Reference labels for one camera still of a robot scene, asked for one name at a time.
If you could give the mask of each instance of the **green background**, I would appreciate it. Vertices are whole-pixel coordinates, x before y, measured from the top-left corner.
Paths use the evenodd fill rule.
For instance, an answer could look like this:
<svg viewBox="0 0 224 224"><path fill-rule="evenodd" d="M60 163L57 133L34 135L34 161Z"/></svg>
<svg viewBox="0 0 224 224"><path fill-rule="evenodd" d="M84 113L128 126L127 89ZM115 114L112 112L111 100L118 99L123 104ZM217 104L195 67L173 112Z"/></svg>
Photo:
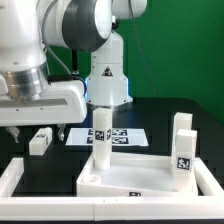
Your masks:
<svg viewBox="0 0 224 224"><path fill-rule="evenodd" d="M156 97L195 100L224 124L224 0L148 0L136 19L144 60ZM120 21L124 73L130 95L155 97L136 41L133 21ZM71 51L55 48L71 68ZM90 73L90 55L79 52L82 77ZM63 73L49 57L52 74Z"/></svg>

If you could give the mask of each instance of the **white block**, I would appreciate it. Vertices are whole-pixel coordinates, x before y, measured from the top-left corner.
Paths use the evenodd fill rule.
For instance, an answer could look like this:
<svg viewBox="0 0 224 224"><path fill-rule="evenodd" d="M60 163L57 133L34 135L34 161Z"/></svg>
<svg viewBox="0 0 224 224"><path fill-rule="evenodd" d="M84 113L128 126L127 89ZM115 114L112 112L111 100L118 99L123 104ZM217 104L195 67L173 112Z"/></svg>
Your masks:
<svg viewBox="0 0 224 224"><path fill-rule="evenodd" d="M173 191L192 192L197 132L180 129L176 136L174 164L171 164Z"/></svg>
<svg viewBox="0 0 224 224"><path fill-rule="evenodd" d="M42 156L52 141L52 129L41 128L29 143L30 155Z"/></svg>
<svg viewBox="0 0 224 224"><path fill-rule="evenodd" d="M177 132L180 129L184 129L184 130L191 130L191 126L192 126L192 114L188 114L188 113L176 113L176 115L174 116L174 123L173 123L173 140L172 140L172 153L171 153L171 164L174 163L174 154L176 151L176 135Z"/></svg>
<svg viewBox="0 0 224 224"><path fill-rule="evenodd" d="M93 158L96 169L110 167L112 110L98 108L93 112Z"/></svg>

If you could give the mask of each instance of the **marker sheet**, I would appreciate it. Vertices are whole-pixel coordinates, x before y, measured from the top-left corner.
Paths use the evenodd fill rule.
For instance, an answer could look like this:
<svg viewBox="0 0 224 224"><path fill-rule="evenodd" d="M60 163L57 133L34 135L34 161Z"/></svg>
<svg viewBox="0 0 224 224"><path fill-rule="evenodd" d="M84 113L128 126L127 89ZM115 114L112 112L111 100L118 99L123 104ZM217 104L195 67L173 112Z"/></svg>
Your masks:
<svg viewBox="0 0 224 224"><path fill-rule="evenodd" d="M112 129L113 146L148 146L143 129ZM66 145L92 145L93 129L71 128Z"/></svg>

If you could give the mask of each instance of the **black table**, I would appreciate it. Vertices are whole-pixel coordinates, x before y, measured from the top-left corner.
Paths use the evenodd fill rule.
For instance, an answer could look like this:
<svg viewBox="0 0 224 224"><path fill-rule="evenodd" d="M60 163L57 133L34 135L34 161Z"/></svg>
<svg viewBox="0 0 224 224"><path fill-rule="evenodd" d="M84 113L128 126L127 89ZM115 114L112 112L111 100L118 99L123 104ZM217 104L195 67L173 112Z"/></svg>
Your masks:
<svg viewBox="0 0 224 224"><path fill-rule="evenodd" d="M136 98L127 108L115 111L113 127L144 129L149 146L131 146L125 149L116 146L113 147L113 151L170 155L173 118L177 112L193 114L192 129L198 131L196 155L204 161L220 185L224 187L224 127L192 100ZM53 129L53 140L48 150L44 156L30 156L29 141L38 129L43 127L47 126L19 127L23 136L19 144L14 142L13 137L4 128L0 129L0 174L13 157L23 157L25 171L13 196L76 196L75 181L90 156L92 147L65 146L65 142L70 128L92 127L92 111L88 111L82 124L66 126L64 142L58 140L57 127L50 126ZM151 221L151 223L166 223L166 221ZM197 220L191 223L211 223L211 220L201 222ZM224 223L224 221L213 220L212 223Z"/></svg>

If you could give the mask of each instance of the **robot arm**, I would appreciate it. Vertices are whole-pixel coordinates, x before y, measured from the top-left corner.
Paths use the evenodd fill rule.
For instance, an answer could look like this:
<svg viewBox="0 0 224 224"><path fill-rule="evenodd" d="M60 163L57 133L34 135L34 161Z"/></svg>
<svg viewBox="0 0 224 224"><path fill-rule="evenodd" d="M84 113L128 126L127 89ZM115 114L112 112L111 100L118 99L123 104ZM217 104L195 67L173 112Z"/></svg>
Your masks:
<svg viewBox="0 0 224 224"><path fill-rule="evenodd" d="M52 0L40 1L40 24ZM109 38L112 0L59 0L46 23L49 45L92 52Z"/></svg>

